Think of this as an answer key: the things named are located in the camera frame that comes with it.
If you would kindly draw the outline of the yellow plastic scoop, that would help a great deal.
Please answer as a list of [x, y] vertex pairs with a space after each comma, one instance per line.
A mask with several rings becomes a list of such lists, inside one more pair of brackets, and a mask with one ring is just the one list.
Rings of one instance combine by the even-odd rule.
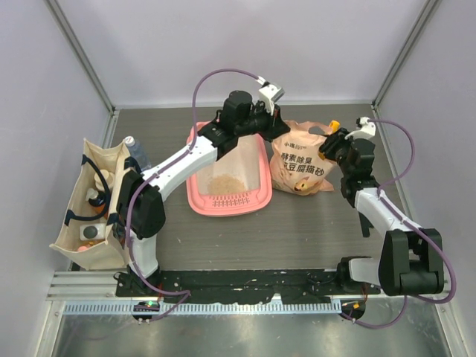
[[339, 130], [341, 124], [337, 120], [331, 120], [329, 123], [329, 128], [332, 130], [332, 133], [335, 133]]

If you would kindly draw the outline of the black bag clip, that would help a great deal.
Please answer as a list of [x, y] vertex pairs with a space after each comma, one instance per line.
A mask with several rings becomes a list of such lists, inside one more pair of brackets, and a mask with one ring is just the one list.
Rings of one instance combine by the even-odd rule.
[[358, 213], [358, 216], [360, 220], [362, 236], [370, 237], [370, 230], [373, 228], [373, 224], [363, 213]]

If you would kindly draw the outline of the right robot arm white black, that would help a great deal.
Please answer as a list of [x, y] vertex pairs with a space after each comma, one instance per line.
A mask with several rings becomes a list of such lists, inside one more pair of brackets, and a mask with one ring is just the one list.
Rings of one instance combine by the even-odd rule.
[[341, 194], [358, 211], [364, 237], [375, 229], [383, 239], [379, 259], [344, 257], [335, 276], [340, 291], [351, 294], [362, 283], [378, 286], [389, 296], [428, 295], [443, 291], [442, 237], [421, 228], [395, 204], [373, 176], [373, 142], [355, 138], [346, 129], [327, 136], [321, 158], [333, 161], [342, 172]]

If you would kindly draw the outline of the pink cat litter bag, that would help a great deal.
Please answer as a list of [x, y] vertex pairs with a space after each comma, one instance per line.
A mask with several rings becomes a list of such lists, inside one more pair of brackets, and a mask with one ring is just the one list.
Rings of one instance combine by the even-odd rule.
[[269, 168], [273, 188], [299, 196], [333, 191], [327, 175], [335, 164], [320, 158], [318, 152], [332, 130], [319, 122], [288, 120], [286, 123], [290, 132], [271, 143], [273, 155]]

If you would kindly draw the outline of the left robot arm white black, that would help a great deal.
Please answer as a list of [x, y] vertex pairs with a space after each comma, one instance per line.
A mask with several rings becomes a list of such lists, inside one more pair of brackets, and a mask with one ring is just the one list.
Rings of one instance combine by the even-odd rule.
[[124, 175], [116, 211], [125, 224], [128, 272], [135, 291], [149, 297], [159, 290], [155, 244], [166, 222], [168, 196], [193, 174], [235, 149], [241, 137], [259, 135], [272, 142], [289, 130], [273, 100], [261, 97], [254, 101], [246, 91], [233, 91], [213, 120], [194, 127], [192, 139], [182, 149], [156, 167]]

